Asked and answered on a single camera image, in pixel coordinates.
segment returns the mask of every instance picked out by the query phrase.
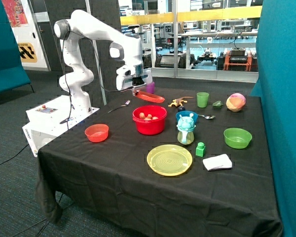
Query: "blue bowl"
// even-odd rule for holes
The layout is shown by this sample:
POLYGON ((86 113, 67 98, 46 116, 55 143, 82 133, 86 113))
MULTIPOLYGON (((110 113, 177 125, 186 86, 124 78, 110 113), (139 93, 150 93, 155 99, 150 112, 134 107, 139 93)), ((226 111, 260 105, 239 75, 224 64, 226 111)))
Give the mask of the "blue bowl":
POLYGON ((194 124, 196 124, 196 121, 197 121, 197 113, 196 112, 193 112, 193 111, 188 111, 188 110, 185 110, 185 111, 180 111, 176 114, 176 118, 177 118, 177 122, 179 121, 180 119, 180 115, 182 115, 182 117, 189 117, 189 114, 192 113, 193 114, 193 117, 192 119, 194 120, 194 124))

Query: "yellow beam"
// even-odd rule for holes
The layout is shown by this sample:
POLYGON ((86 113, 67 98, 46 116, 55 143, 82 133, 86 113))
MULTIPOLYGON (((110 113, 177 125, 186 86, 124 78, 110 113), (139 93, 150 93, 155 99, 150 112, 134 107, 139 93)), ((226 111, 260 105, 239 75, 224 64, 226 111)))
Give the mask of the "yellow beam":
POLYGON ((262 6, 250 6, 213 9, 206 11, 178 12, 178 22, 258 18, 261 16, 261 11, 262 6))
MULTIPOLYGON (((203 11, 178 12, 178 22, 182 21, 206 21, 225 20, 239 18, 259 18, 262 6, 231 7, 226 9, 213 9, 203 11)), ((173 13, 151 14, 141 16, 122 16, 120 22, 122 26, 134 24, 154 24, 173 22, 173 13)))
POLYGON ((128 25, 143 25, 143 24, 154 24, 154 23, 165 23, 173 22, 173 13, 163 13, 163 14, 151 14, 151 15, 141 15, 141 16, 122 16, 120 18, 120 23, 122 26, 128 25))

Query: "red bowl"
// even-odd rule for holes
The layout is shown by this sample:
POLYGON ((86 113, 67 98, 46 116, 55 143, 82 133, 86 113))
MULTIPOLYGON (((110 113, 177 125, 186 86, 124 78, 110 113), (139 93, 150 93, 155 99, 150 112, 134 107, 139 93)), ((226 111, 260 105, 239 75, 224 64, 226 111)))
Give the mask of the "red bowl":
POLYGON ((95 124, 88 127, 84 134, 90 142, 102 142, 109 135, 109 127, 106 124, 95 124))
POLYGON ((158 105, 145 105, 133 111, 133 121, 135 121, 137 131, 144 135, 161 133, 164 130, 166 116, 167 110, 158 105), (158 119, 143 120, 139 118, 140 113, 144 113, 146 116, 150 114, 158 119))

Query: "white control box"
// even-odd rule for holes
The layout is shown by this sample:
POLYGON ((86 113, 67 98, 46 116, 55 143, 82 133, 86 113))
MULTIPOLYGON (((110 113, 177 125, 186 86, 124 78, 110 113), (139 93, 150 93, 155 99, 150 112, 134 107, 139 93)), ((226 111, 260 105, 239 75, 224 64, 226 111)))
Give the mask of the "white control box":
POLYGON ((41 147, 99 110, 92 107, 90 111, 84 113, 73 108, 70 111, 70 106, 69 96, 62 95, 26 111, 30 122, 22 129, 35 157, 41 147), (68 122, 61 123, 69 115, 68 122))

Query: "baby bottle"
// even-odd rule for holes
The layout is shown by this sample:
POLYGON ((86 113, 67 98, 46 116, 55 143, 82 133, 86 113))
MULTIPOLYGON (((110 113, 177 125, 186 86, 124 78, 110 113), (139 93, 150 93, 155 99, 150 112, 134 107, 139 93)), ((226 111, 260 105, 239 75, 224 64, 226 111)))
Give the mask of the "baby bottle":
POLYGON ((193 120, 193 114, 189 114, 189 117, 182 117, 180 115, 180 119, 178 121, 178 141, 184 145, 191 144, 194 141, 194 129, 195 129, 195 124, 193 120))

